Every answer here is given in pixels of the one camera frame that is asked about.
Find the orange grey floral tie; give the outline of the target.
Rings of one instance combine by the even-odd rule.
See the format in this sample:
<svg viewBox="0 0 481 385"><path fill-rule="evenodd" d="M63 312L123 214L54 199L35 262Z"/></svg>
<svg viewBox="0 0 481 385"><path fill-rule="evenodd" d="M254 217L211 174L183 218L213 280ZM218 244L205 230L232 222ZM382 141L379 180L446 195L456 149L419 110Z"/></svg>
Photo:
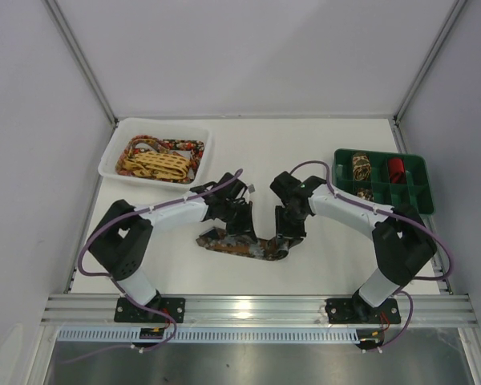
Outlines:
<svg viewBox="0 0 481 385"><path fill-rule="evenodd" d="M212 227L202 233L196 243L206 250L261 261L280 261L289 251L302 243L302 238L273 237L253 240L248 235L231 235L225 229Z"/></svg>

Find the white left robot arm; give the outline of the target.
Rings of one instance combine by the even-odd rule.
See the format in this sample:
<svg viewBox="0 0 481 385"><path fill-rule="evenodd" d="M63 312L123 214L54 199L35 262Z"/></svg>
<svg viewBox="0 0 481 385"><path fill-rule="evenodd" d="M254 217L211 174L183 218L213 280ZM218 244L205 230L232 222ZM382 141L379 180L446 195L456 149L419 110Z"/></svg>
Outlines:
<svg viewBox="0 0 481 385"><path fill-rule="evenodd" d="M87 277L110 278L119 290L141 306L160 294L142 269L155 234L184 225L219 220L230 236L255 239L252 205L245 199L254 187L240 180L241 170L220 181L191 188L183 196L159 204L135 206L115 201L87 239L78 270Z"/></svg>

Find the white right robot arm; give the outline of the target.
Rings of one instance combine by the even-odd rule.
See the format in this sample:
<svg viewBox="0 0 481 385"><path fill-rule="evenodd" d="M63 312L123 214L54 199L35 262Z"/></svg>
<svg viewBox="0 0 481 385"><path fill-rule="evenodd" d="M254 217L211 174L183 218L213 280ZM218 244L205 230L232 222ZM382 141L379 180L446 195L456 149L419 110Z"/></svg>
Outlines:
<svg viewBox="0 0 481 385"><path fill-rule="evenodd" d="M277 252L283 254L306 237L305 221L320 216L337 221L373 242L376 270L353 294L353 308L369 311L407 286L437 252L432 236L411 205L369 204L343 195L318 176L304 181L283 172L270 185L281 200L275 207Z"/></svg>

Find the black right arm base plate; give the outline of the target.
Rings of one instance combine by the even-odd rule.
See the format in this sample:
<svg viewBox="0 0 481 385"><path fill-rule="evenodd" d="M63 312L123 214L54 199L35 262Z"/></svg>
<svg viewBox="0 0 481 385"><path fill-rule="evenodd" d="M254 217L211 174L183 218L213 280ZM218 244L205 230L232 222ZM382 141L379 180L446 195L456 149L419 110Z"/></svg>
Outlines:
<svg viewBox="0 0 481 385"><path fill-rule="evenodd" d="M383 321L397 325L402 320L398 303L393 298L388 298L377 307L371 307L355 298L328 298L324 309L331 324L376 325Z"/></svg>

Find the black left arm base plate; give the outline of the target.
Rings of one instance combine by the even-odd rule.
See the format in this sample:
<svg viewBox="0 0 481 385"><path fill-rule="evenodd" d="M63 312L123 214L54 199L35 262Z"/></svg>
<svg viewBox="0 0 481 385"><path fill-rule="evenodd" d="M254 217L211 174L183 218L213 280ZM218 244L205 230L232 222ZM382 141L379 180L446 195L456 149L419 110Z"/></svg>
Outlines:
<svg viewBox="0 0 481 385"><path fill-rule="evenodd" d="M114 321L117 323L165 323L174 319L177 323L184 321L186 299L178 297L160 297L148 303L144 308L134 305L127 298L119 298L115 306Z"/></svg>

